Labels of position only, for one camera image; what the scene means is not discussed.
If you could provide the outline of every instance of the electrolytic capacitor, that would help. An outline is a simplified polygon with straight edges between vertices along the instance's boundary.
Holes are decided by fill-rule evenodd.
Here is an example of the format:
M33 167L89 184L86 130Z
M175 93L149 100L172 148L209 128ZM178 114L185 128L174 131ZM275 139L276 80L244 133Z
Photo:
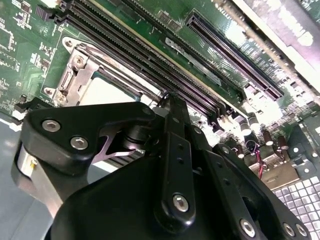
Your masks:
M260 124L259 124L258 119L255 115L252 115L251 117L249 117L248 122L249 122L250 128L253 131L258 132L260 130Z
M238 155L238 158L243 159L245 157L245 154L244 154L244 150L243 150L242 146L240 144L238 144L236 146L236 149L237 149L236 154Z
M262 135L263 135L265 145L271 146L274 144L274 141L272 140L272 137L269 131L264 131Z
M248 136L251 134L251 129L247 121L244 121L240 124L240 129L243 136Z
M289 149L285 136L279 136L277 140L278 140L278 146L280 147L281 150Z

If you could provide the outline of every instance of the mounting hole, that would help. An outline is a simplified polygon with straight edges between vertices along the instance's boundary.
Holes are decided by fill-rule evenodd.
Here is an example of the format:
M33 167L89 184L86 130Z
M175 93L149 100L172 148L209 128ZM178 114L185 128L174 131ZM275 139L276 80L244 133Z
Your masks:
M194 131L195 131L197 134L201 134L201 133L202 133L202 131L200 130L200 128L197 128L197 127L194 128Z
M184 161L181 157L178 157L177 160L178 160L178 162L179 162L180 164L184 164L184 163L185 163L185 161Z
M225 185L227 185L227 186L231 185L231 183L228 179L225 178L225 179L223 179L223 181L224 181Z
M283 223L283 227L285 232L291 237L294 237L296 235L292 227L290 227L287 223Z
M302 236L306 237L306 236L308 235L307 232L306 232L306 230L305 230L301 225L296 224L295 226L296 226L296 228L298 229L299 233L300 233Z

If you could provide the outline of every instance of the green circuit board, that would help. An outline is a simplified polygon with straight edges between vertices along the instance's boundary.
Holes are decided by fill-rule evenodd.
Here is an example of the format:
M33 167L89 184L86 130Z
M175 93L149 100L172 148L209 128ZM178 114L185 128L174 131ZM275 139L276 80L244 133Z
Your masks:
M50 99L43 87L57 87L69 59L64 36L85 39L64 25L34 14L38 0L0 1L0 111L10 115L20 96Z
M192 66L185 56L164 44L161 31L139 14L128 10L120 0L92 0L92 2L143 38L167 59L183 68L195 80L205 83L218 96L246 113L233 87L229 84L221 87ZM43 93L43 87L57 86L70 56L62 45L64 36L90 41L70 26L64 24L58 26L53 21L44 22L37 17L35 9L39 4L44 5L40 0L0 0L0 111L8 115L12 113L14 104L19 101L22 94L27 95L29 100L38 97L50 102ZM250 58L284 93L284 96L277 101L283 117L274 122L275 132L290 129L290 126L297 122L297 117L303 118L312 112L312 104L303 104L304 97L295 95L290 86L284 82L287 76L278 65L252 39L246 38L230 16L224 10L215 7L211 0L174 2L137 0L135 4L185 41L197 54L214 63L216 71L239 88L242 88L247 81L186 26L190 14L199 13ZM318 12L314 9L315 5L311 8L310 14L317 15Z

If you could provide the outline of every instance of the black mechanical arm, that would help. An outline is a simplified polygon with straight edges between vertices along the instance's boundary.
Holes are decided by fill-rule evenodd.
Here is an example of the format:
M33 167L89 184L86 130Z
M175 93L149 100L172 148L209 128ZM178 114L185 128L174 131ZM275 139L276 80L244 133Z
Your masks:
M93 184L92 163L144 156ZM23 121L17 186L54 217L51 240L306 240L307 228L226 145L213 149L186 102L48 108Z

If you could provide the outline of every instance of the ram slot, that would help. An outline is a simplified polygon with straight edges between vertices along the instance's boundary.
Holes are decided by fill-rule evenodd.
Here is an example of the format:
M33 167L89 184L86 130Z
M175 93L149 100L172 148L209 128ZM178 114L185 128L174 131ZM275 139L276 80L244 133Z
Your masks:
M70 9L75 12L77 11L75 6L72 6ZM192 85L190 80L184 80L177 76L176 69L170 70L167 66L159 66L159 60L155 61L157 56L152 56L151 53L145 56L141 54L141 46L135 44L135 47L132 47L126 42L128 41L127 37L123 36L119 38L114 32L105 31L105 27L110 27L109 25L107 26L107 21L103 23L103 28L100 28L102 21L97 24L95 21L90 20L92 16L80 13L80 11L77 12L78 15L81 15L87 21L66 10L64 13L57 13L55 22L57 24L68 23L73 26L96 42L102 51L133 70L146 81L160 86L160 90L178 92L182 98L187 100L191 107L199 112L210 115L212 110L219 106L217 102L213 101L212 97L208 97L205 92L199 91L196 86Z

